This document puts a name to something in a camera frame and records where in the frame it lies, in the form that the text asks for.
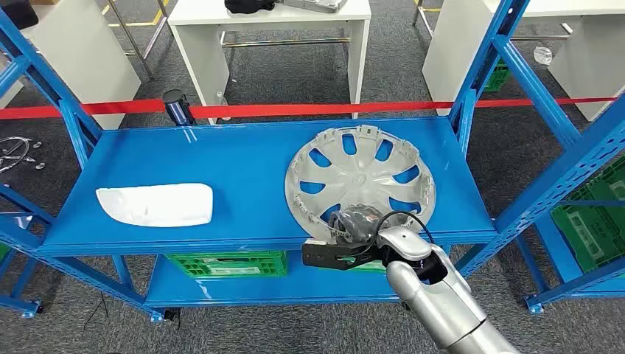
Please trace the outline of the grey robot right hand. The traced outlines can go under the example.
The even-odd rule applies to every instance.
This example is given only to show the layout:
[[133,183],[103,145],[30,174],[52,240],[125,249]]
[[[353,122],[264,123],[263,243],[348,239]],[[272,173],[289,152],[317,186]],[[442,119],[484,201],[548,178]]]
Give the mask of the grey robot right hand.
[[366,243],[382,218],[383,213],[374,206],[352,204],[331,212],[328,226],[338,231],[337,243]]

